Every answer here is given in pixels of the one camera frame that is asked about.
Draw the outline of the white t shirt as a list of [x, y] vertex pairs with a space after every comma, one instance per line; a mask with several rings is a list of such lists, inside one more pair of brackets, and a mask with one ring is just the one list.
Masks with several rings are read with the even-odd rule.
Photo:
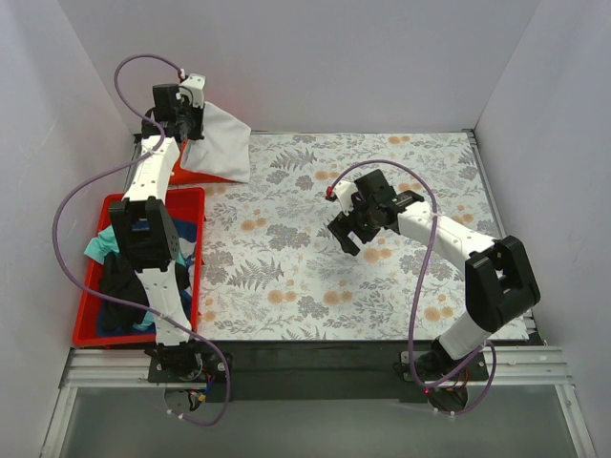
[[183, 148], [185, 170], [222, 177], [230, 182], [250, 180], [251, 129], [232, 114], [207, 102], [203, 114], [204, 139], [190, 140]]

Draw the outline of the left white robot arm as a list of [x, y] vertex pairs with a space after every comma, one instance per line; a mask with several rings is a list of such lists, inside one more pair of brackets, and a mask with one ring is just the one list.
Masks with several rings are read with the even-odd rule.
[[203, 134], [205, 78], [153, 88], [153, 127], [141, 133], [142, 161], [120, 202], [110, 209], [119, 253], [135, 270], [154, 315], [156, 343], [178, 347], [190, 340], [176, 280], [179, 236], [165, 205], [173, 168], [185, 141]]

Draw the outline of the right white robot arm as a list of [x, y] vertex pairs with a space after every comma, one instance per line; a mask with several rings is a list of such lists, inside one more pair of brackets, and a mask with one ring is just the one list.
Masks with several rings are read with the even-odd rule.
[[424, 244], [424, 262], [438, 255], [463, 276], [465, 311], [433, 340], [428, 352], [410, 357], [413, 378], [457, 377], [493, 334], [540, 301], [521, 240], [495, 239], [442, 216], [430, 199], [414, 191], [397, 192], [381, 170], [333, 183], [326, 198], [340, 205], [340, 213], [327, 228], [344, 252], [355, 256], [361, 244], [381, 230], [391, 230]]

